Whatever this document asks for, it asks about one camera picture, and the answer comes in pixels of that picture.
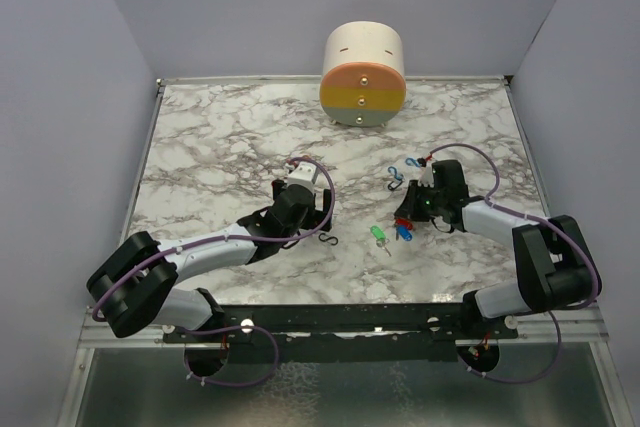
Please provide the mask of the red tag key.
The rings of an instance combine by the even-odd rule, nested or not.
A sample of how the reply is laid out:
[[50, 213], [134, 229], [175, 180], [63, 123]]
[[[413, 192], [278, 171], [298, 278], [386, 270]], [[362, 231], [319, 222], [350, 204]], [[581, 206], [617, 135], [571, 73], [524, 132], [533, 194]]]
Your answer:
[[401, 229], [404, 229], [407, 232], [411, 232], [413, 230], [413, 224], [408, 220], [396, 219], [394, 222], [394, 228], [397, 232], [399, 232]]

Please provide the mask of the black tag key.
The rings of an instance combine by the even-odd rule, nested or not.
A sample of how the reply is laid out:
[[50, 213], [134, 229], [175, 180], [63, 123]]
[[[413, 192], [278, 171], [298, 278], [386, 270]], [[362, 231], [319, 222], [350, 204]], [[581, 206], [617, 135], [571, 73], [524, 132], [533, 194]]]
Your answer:
[[387, 189], [391, 192], [396, 191], [404, 184], [403, 180], [392, 180], [388, 183]]

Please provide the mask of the blue tag key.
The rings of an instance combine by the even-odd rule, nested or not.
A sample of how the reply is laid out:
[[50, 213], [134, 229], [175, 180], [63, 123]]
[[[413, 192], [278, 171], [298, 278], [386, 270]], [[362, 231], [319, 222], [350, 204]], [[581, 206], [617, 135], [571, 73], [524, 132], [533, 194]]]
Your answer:
[[413, 236], [411, 234], [411, 230], [408, 229], [406, 226], [397, 225], [395, 227], [395, 238], [397, 240], [403, 240], [403, 241], [409, 242], [413, 239]]

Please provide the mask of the blue carabiner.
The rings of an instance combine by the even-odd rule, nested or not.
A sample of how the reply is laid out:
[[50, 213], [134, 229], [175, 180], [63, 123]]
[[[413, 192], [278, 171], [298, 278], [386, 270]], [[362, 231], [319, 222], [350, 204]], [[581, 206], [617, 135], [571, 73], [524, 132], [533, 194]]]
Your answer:
[[411, 157], [405, 159], [405, 164], [408, 166], [420, 167], [420, 163], [416, 159]]
[[404, 175], [398, 171], [394, 166], [389, 166], [387, 171], [393, 176], [396, 181], [403, 181]]

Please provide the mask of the black carabiner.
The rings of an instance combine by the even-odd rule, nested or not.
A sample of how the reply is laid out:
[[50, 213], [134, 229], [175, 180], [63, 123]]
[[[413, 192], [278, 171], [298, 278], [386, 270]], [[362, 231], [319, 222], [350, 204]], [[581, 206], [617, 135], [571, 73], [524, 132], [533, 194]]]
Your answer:
[[332, 246], [336, 246], [339, 243], [339, 239], [337, 237], [332, 236], [332, 235], [328, 235], [325, 232], [321, 232], [318, 235], [318, 239], [319, 239], [320, 242], [328, 243], [328, 244], [330, 244]]

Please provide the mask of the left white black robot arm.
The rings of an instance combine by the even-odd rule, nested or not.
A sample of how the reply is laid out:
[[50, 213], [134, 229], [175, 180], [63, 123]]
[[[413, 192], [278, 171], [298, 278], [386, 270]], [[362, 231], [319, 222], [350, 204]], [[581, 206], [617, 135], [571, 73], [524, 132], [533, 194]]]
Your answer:
[[276, 193], [271, 206], [212, 234], [173, 241], [155, 240], [146, 231], [128, 237], [87, 281], [93, 320], [107, 323], [118, 338], [172, 325], [199, 341], [214, 339], [222, 308], [206, 289], [182, 290], [180, 283], [263, 261], [331, 227], [333, 187], [324, 190], [321, 206], [302, 185], [282, 182]]

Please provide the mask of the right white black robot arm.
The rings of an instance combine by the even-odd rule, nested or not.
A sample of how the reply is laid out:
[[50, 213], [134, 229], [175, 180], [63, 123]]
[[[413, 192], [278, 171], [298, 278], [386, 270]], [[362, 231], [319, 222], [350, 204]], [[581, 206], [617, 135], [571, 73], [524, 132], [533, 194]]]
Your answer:
[[429, 223], [447, 234], [482, 236], [512, 250], [516, 278], [463, 296], [461, 330], [481, 338], [496, 319], [581, 309], [601, 293], [602, 281], [577, 221], [567, 215], [528, 216], [469, 194], [457, 160], [412, 161], [423, 169], [408, 183], [395, 224]]

